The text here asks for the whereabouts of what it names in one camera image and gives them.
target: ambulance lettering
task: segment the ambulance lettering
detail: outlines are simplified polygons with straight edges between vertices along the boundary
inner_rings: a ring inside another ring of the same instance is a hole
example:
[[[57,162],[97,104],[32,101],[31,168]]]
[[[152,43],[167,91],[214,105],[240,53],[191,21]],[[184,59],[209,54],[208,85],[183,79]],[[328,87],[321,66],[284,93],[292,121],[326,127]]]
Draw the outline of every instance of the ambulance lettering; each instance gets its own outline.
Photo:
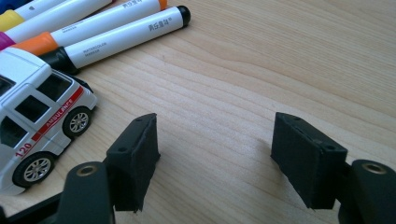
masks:
[[[73,107],[73,105],[76,103],[76,101],[79,99],[79,97],[82,95],[84,90],[82,87],[79,87],[73,95],[66,100],[66,102],[61,106],[61,108],[56,111],[54,115],[44,124],[37,133],[33,135],[33,137],[30,139],[29,142],[33,141],[32,143],[25,143],[23,147],[21,147],[18,152],[15,153],[16,157],[20,157],[23,159],[29,151],[31,151],[37,142],[52,128],[67,112],[70,110],[70,108]]]

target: toy car wheel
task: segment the toy car wheel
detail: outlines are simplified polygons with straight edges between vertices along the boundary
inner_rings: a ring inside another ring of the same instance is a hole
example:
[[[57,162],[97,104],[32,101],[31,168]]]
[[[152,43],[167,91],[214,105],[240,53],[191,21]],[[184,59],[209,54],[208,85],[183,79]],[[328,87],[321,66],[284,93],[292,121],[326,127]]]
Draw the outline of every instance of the toy car wheel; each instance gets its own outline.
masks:
[[[26,158],[14,172],[14,183],[24,188],[33,186],[50,174],[53,162],[53,157],[47,153],[36,153]]]
[[[91,110],[86,107],[74,109],[64,120],[64,134],[68,137],[82,135],[90,127],[91,116]]]

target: orange marker cap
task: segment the orange marker cap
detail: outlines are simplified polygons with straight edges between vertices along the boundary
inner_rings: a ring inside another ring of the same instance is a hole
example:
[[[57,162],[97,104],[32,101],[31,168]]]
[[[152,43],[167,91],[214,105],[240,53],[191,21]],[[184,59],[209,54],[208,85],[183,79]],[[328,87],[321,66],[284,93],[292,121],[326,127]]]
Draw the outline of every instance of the orange marker cap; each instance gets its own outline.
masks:
[[[166,6],[168,5],[167,0],[158,0],[158,2],[160,3],[161,10],[166,9]]]
[[[57,49],[58,44],[49,32],[45,32],[11,47],[23,49],[38,56]]]

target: wooden table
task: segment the wooden table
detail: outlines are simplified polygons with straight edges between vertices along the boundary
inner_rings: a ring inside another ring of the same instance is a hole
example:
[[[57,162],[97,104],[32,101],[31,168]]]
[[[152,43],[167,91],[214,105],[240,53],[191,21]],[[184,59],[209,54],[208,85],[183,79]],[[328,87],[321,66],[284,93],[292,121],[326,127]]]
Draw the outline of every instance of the wooden table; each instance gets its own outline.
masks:
[[[99,104],[91,128],[7,215],[102,161],[130,121],[157,113],[162,154],[143,212],[118,223],[337,223],[313,211],[270,158],[277,111],[346,147],[347,162],[396,169],[396,2],[169,0],[191,23],[81,70]]]

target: toy ambulance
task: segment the toy ambulance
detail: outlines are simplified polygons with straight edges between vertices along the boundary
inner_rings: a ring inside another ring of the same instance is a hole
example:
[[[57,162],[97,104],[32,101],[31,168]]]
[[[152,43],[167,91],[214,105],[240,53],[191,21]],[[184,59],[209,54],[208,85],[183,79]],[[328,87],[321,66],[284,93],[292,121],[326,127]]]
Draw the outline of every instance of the toy ambulance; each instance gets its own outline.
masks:
[[[83,81],[31,53],[0,51],[0,194],[16,195],[46,178],[97,103]]]

